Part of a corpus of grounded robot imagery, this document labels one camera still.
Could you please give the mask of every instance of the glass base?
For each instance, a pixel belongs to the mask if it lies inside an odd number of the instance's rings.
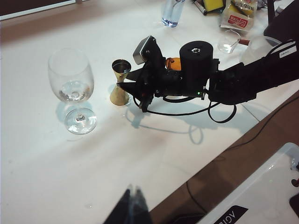
[[[176,27],[178,25],[178,22],[172,22],[164,18],[162,18],[162,23],[167,27]]]
[[[90,133],[97,125],[97,117],[87,108],[79,108],[69,112],[64,124],[67,130],[73,134]]]

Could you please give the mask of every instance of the orange component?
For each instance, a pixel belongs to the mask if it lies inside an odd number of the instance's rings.
[[[169,57],[165,62],[166,68],[169,70],[181,70],[181,61],[179,57]]]

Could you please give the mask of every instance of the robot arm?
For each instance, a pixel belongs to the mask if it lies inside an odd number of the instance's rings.
[[[256,98],[258,92],[299,78],[299,44],[289,42],[272,54],[253,63],[236,64],[218,70],[218,59],[213,59],[213,47],[203,41],[185,44],[180,49],[181,70],[165,68],[156,40],[148,36],[140,42],[133,57],[141,69],[132,71],[127,78],[135,82],[118,85],[140,101],[139,107],[147,111],[153,97],[186,96],[202,98],[206,93],[213,102],[236,105]],[[209,90],[205,89],[210,79]]]

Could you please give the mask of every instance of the white label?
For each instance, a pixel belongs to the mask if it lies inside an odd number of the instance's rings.
[[[284,51],[280,52],[280,53],[279,53],[279,58],[283,58],[283,57],[285,57],[285,56],[287,56],[287,55],[290,55],[290,54],[292,54],[292,53],[294,53],[294,52],[296,52],[296,51],[297,51],[296,46],[291,47],[291,48],[289,48],[288,50],[284,50]]]

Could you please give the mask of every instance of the wine glass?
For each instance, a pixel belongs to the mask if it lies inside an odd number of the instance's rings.
[[[240,39],[241,36],[237,32],[231,29],[226,30],[220,38],[217,47],[223,53],[230,54],[234,51]]]
[[[73,134],[91,132],[97,124],[93,111],[79,107],[93,93],[93,73],[87,57],[77,49],[61,49],[54,52],[48,62],[48,75],[54,94],[76,109],[70,111],[64,124]]]

